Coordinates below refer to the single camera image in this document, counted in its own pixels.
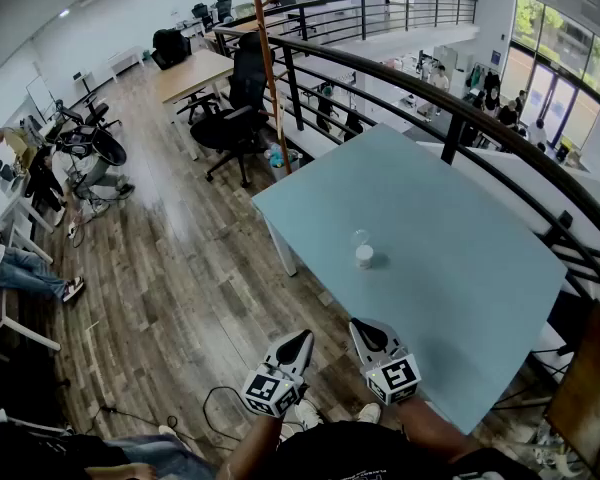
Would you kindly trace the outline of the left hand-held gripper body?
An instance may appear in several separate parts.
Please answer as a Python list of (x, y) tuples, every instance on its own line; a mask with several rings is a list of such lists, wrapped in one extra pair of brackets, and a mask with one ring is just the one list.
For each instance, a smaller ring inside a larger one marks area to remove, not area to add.
[(261, 363), (256, 370), (249, 372), (240, 396), (254, 413), (283, 418), (302, 399), (307, 388), (302, 376)]

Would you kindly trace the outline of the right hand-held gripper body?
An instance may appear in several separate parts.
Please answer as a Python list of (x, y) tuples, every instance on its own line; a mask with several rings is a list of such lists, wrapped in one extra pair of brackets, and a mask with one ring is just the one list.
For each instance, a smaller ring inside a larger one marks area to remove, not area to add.
[(363, 375), (367, 387), (386, 406), (414, 396), (421, 381), (413, 354), (392, 359), (385, 364), (373, 365)]

